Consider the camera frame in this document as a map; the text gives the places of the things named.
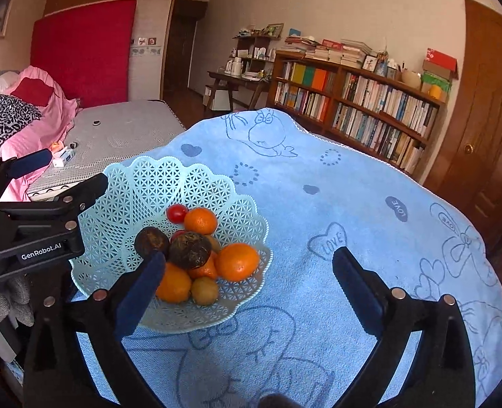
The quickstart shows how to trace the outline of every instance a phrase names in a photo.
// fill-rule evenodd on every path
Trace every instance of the wooden door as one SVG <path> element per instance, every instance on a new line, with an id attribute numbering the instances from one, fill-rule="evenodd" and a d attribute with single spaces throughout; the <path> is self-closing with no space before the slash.
<path id="1" fill-rule="evenodd" d="M 453 116 L 424 186 L 457 207 L 490 251 L 502 236 L 502 16 L 466 0 Z"/>
<path id="2" fill-rule="evenodd" d="M 174 91 L 188 86 L 195 29 L 195 18 L 172 16 L 166 49 L 165 90 Z"/>

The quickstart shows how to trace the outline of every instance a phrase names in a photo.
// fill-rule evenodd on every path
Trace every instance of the red pillow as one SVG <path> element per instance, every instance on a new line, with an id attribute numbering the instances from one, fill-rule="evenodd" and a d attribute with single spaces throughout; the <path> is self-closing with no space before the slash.
<path id="1" fill-rule="evenodd" d="M 34 106 L 47 107 L 52 92 L 54 92 L 54 87 L 46 85 L 37 78 L 25 77 L 11 95 Z"/>

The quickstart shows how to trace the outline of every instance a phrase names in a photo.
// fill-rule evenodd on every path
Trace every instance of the light blue plastic bowl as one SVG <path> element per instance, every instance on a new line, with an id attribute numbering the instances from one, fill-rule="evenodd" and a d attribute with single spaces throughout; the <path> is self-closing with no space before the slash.
<path id="1" fill-rule="evenodd" d="M 242 282 L 219 280 L 219 299 L 209 307 L 192 299 L 175 305 L 154 297 L 141 325 L 165 334 L 211 327 L 231 318 L 261 290 L 273 258 L 265 246 L 268 222 L 258 215 L 253 198 L 236 193 L 230 178 L 212 174 L 203 164 L 185 167 L 172 156 L 159 160 L 140 156 L 129 167 L 116 163 L 103 172 L 109 179 L 106 193 L 79 216 L 86 252 L 71 261 L 73 282 L 84 295 L 109 289 L 120 275 L 136 269 L 141 258 L 134 239 L 143 227 L 157 227 L 168 237 L 181 229 L 165 213 L 178 203 L 213 211 L 219 221 L 214 236 L 221 246 L 246 242 L 260 254 L 260 264 Z"/>

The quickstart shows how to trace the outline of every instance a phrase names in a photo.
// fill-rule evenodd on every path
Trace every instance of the pink blanket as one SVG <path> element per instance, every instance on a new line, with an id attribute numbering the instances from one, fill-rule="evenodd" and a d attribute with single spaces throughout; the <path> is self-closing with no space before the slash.
<path id="1" fill-rule="evenodd" d="M 73 127 L 73 119 L 77 112 L 77 101 L 66 99 L 61 87 L 50 75 L 37 67 L 29 66 L 24 69 L 19 80 L 4 93 L 13 92 L 23 78 L 38 78 L 45 84 L 54 87 L 54 93 L 47 107 L 38 107 L 41 119 L 31 122 L 20 132 L 13 135 L 0 147 L 0 158 L 3 160 L 17 156 L 28 155 L 38 150 L 49 148 L 56 141 L 64 140 L 68 130 Z M 18 180 L 11 181 L 1 197 L 1 201 L 29 201 L 26 194 L 29 185 L 37 180 L 47 167 L 29 173 Z"/>

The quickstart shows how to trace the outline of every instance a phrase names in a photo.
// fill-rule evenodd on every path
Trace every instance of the blue towel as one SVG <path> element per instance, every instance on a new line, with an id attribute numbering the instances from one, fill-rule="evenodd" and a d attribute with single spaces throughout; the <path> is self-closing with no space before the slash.
<path id="1" fill-rule="evenodd" d="M 332 406 L 375 345 L 332 273 L 332 254 L 343 245 L 389 287 L 421 299 L 456 297 L 477 404 L 502 378 L 502 286 L 483 240 L 406 175 L 268 108 L 201 121 L 148 155 L 229 175 L 268 220 L 274 254 L 262 291 L 227 322 L 184 335 L 140 327 L 123 340 L 166 406 L 247 407 L 272 392 L 306 407 Z M 385 398 L 400 390 L 418 339 L 410 338 Z M 100 393 L 115 400 L 86 336 L 81 346 Z"/>

